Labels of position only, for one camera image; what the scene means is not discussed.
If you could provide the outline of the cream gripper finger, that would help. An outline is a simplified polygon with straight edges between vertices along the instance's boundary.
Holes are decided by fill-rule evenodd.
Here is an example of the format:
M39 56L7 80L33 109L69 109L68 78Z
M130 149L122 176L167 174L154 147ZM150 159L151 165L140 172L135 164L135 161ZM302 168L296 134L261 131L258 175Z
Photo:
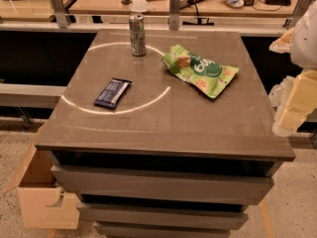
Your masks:
M317 108L317 70L303 69L288 78L281 91L272 132L277 136L293 135Z
M278 54L290 53L293 31L294 31L293 28L287 30L280 38L273 41L268 47L268 49L271 52L278 53Z

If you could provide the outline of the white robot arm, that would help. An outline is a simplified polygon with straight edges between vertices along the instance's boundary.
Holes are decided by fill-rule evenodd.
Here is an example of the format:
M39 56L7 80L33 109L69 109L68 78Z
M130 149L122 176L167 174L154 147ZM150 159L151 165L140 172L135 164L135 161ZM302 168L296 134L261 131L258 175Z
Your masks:
M292 63L302 68L296 77L288 76L280 84L272 131L288 137L317 109L317 1L269 49L279 54L290 53Z

